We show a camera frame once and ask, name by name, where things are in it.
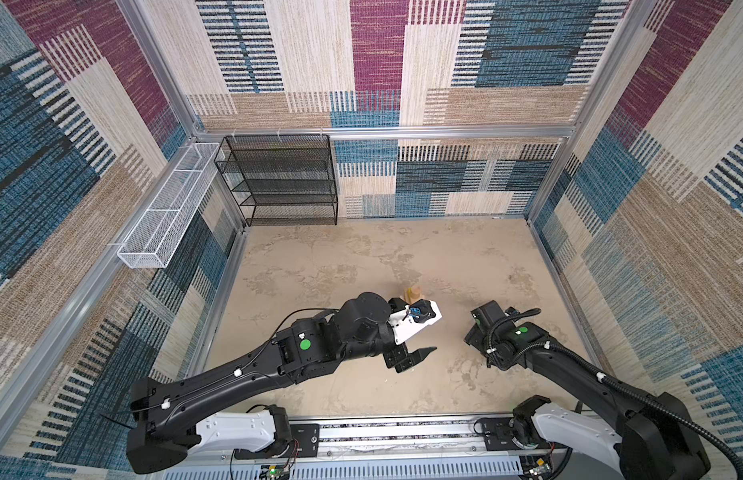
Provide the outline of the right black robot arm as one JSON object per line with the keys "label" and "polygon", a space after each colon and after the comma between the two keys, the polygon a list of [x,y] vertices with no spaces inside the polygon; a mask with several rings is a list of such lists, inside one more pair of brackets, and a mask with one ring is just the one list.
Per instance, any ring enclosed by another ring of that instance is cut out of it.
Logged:
{"label": "right black robot arm", "polygon": [[615,380],[531,322],[535,310],[503,309],[491,301],[471,312],[465,343],[487,365],[535,372],[595,412],[589,418],[535,395],[513,409],[509,423],[520,448],[545,443],[577,450],[625,479],[701,479],[711,470],[689,412],[671,394],[659,397]]}

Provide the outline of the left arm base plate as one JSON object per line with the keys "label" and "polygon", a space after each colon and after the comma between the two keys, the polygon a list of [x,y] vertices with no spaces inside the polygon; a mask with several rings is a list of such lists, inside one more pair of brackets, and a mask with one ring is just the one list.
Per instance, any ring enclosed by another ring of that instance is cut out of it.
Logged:
{"label": "left arm base plate", "polygon": [[297,459],[315,458],[318,454],[320,425],[318,423],[291,424],[290,434],[285,440],[276,440],[259,452],[235,449],[235,460],[286,459],[296,455]]}

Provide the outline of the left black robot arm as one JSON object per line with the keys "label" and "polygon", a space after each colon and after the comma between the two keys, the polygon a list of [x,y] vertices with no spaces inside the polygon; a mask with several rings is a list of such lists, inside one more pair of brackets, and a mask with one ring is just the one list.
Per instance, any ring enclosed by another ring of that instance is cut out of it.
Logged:
{"label": "left black robot arm", "polygon": [[125,455],[136,474],[171,468],[199,448],[203,420],[243,400],[333,374],[345,361],[381,356],[401,373],[431,348],[410,352],[407,340],[439,322],[433,300],[413,304],[364,292],[338,309],[306,308],[251,352],[201,374],[161,383],[143,377],[131,386],[135,426]]}

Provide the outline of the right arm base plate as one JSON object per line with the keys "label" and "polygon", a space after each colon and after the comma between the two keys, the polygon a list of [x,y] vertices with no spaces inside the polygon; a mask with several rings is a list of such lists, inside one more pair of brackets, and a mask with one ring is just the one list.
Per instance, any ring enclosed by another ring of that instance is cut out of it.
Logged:
{"label": "right arm base plate", "polygon": [[543,440],[523,443],[515,438],[511,423],[511,417],[481,417],[473,423],[473,432],[483,440],[485,450],[489,452],[551,450],[551,446]]}

